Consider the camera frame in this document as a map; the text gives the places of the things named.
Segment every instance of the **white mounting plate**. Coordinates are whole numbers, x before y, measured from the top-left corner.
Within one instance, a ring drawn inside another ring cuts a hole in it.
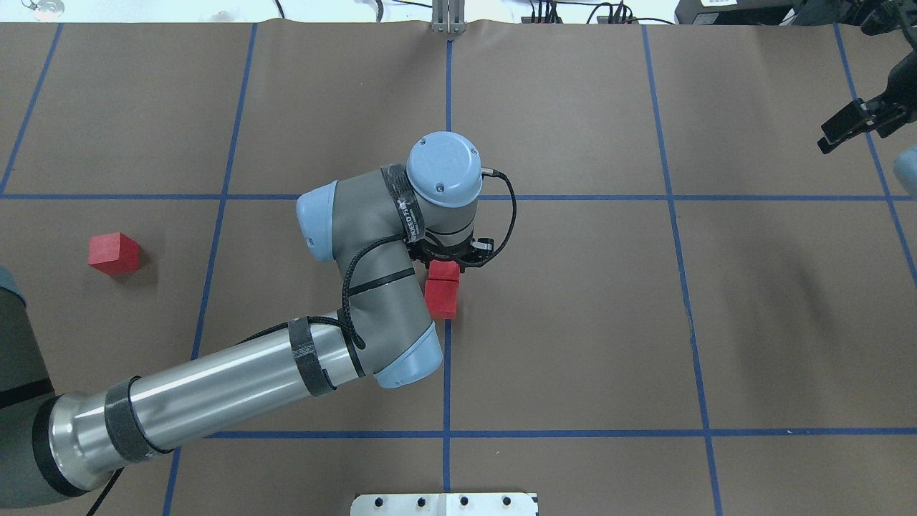
[[[509,505],[503,502],[507,498]],[[423,507],[418,500],[423,499]],[[350,504],[350,516],[384,514],[431,516],[538,516],[536,493],[416,493],[360,495]]]

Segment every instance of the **stacked red cube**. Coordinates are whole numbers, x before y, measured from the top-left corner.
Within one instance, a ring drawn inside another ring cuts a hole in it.
[[[426,279],[424,300],[433,319],[454,319],[459,298],[459,264],[455,262],[430,262]]]
[[[124,275],[140,268],[140,246],[124,233],[89,239],[89,265],[107,275]]]

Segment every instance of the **red cube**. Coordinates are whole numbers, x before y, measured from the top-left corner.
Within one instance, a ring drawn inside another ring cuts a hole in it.
[[[140,246],[124,233],[89,239],[89,265],[107,275],[124,275],[140,268]]]
[[[439,260],[434,260],[430,262],[430,274],[426,279],[442,279],[446,281],[458,281],[459,274],[459,264],[455,262],[440,262]]]
[[[441,279],[426,280],[424,300],[433,319],[454,319],[459,303],[459,282]]]

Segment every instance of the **black box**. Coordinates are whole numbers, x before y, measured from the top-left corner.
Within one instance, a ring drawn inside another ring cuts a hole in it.
[[[675,19],[682,25],[779,25],[791,0],[679,0]]]

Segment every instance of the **blue cap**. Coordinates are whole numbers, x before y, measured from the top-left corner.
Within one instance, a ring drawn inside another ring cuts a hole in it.
[[[917,201],[917,145],[902,152],[895,160],[895,175],[901,186]]]
[[[421,197],[443,208],[471,204],[481,192],[481,157],[468,139],[441,130],[414,144],[407,177]]]
[[[413,384],[426,378],[443,363],[443,348],[439,347],[436,325],[431,322],[424,334],[411,344],[394,362],[376,373],[376,381],[382,388],[396,388]]]
[[[22,299],[23,304],[26,303],[26,299],[22,297],[22,294],[19,292],[19,288],[16,287],[16,280],[13,279],[13,275],[9,274],[9,271],[6,270],[6,267],[0,265],[0,288],[5,288],[13,294],[19,296]]]
[[[296,218],[303,230],[305,245],[319,262],[334,260],[331,247],[331,217],[335,209],[337,181],[302,194],[296,201]]]

